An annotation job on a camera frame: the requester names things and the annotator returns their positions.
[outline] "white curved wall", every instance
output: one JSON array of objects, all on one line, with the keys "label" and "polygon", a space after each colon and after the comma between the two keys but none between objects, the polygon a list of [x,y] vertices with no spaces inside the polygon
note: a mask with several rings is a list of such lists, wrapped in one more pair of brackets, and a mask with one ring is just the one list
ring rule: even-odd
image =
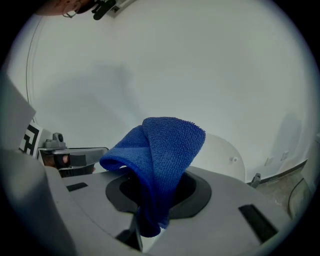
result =
[{"label": "white curved wall", "polygon": [[[21,91],[32,26],[8,70]],[[318,71],[271,4],[138,0],[116,19],[46,17],[33,58],[37,121],[70,147],[112,147],[144,118],[174,116],[230,142],[248,182],[303,162],[319,126]]]}]

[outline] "gray surface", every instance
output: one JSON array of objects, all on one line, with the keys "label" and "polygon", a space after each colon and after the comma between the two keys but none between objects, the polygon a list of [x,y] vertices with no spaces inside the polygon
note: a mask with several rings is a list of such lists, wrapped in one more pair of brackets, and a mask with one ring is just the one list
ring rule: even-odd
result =
[{"label": "gray surface", "polygon": [[[74,241],[77,255],[141,255],[138,251],[111,237],[81,209],[62,182],[57,169],[46,167],[45,170],[56,209]],[[97,205],[100,203],[96,198],[91,198],[91,201]],[[116,221],[117,219],[112,219],[109,215],[104,217],[104,222]]]},{"label": "gray surface", "polygon": [[292,189],[303,178],[303,167],[267,183],[260,184],[256,190],[262,193],[270,202],[280,206],[288,212],[288,200]]},{"label": "gray surface", "polygon": [[39,161],[27,154],[0,150],[0,181],[11,207],[39,243],[53,255],[76,254]]},{"label": "gray surface", "polygon": [[133,219],[132,213],[117,211],[106,196],[107,184],[125,173],[106,171],[62,179],[65,186],[81,182],[88,185],[70,192],[70,195],[83,212],[112,237],[129,229]]},{"label": "gray surface", "polygon": [[208,205],[195,217],[171,220],[150,249],[151,255],[238,255],[261,244],[238,207],[254,204],[279,231],[289,216],[254,188],[231,177],[189,167],[212,188]]},{"label": "gray surface", "polygon": [[0,147],[17,150],[36,111],[0,70]]}]

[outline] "towel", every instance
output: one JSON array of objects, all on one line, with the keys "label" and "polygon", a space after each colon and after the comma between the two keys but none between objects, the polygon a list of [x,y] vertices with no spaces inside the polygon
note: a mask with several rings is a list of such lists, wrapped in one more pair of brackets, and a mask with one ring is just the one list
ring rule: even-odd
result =
[{"label": "towel", "polygon": [[176,187],[200,151],[206,133],[192,122],[149,117],[100,159],[109,171],[132,169],[140,181],[140,234],[154,237],[169,224]]}]

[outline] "black rectangular slot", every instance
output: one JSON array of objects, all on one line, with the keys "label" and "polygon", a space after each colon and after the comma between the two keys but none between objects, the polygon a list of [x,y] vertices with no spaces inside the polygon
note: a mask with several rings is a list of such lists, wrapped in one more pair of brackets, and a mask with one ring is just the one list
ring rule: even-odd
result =
[{"label": "black rectangular slot", "polygon": [[88,185],[86,183],[81,182],[81,183],[77,183],[77,184],[66,186],[66,188],[68,189],[69,192],[71,192],[71,191],[83,189],[83,188],[85,188],[87,186]]},{"label": "black rectangular slot", "polygon": [[241,206],[239,207],[239,211],[242,213],[261,243],[264,243],[278,233],[272,224],[253,204]]}]

